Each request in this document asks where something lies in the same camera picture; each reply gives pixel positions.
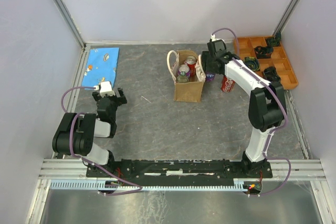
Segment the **brown canvas tote bag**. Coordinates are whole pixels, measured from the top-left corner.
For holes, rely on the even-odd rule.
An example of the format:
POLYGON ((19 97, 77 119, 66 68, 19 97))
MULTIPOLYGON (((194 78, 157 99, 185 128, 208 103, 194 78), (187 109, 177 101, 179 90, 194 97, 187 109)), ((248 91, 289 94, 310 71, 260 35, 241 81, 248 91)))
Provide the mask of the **brown canvas tote bag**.
POLYGON ((173 100, 179 102, 200 102, 206 79, 205 72, 202 68, 201 55, 197 55, 192 50, 171 50, 167 53, 166 63, 174 83, 173 100), (180 65, 185 64, 184 62, 187 56, 196 57, 196 74, 193 77, 189 77, 188 83, 177 83, 176 77, 178 76, 178 68, 180 65))

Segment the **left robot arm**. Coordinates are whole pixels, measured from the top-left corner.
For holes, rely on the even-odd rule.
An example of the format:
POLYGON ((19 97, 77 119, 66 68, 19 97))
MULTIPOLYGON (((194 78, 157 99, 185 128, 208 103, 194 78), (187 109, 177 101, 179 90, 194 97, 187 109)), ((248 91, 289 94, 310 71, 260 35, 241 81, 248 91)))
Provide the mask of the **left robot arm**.
POLYGON ((53 137, 53 151, 61 155, 84 158, 85 162, 98 165, 98 171, 105 177, 116 171, 113 153, 94 143, 95 138, 113 138, 117 131, 117 109, 127 104, 123 89, 119 95, 113 91, 101 94, 94 91, 92 96, 97 103, 96 113, 66 112, 53 137))

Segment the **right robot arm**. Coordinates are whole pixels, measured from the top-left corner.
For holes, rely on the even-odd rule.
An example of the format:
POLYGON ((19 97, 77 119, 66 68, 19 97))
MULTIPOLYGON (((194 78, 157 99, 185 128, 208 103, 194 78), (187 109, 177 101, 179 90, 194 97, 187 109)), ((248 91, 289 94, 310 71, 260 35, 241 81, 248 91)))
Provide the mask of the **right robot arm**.
POLYGON ((241 172, 254 177, 266 165, 267 150, 276 130, 288 121, 284 89, 250 70, 236 55, 227 51, 222 39, 211 38, 202 52, 202 67, 222 74, 249 95, 248 118, 253 127, 249 144, 240 162, 241 172))

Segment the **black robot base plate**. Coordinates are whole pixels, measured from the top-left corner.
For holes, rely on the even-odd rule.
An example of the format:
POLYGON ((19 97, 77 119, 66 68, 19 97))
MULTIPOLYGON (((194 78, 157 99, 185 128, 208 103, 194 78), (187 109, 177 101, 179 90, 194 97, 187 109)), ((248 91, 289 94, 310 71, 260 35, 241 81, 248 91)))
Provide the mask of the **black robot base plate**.
POLYGON ((112 167, 103 166, 110 173, 141 186, 232 186, 234 179, 272 178, 268 161, 250 165, 247 161, 173 160, 153 161, 123 159, 112 167))

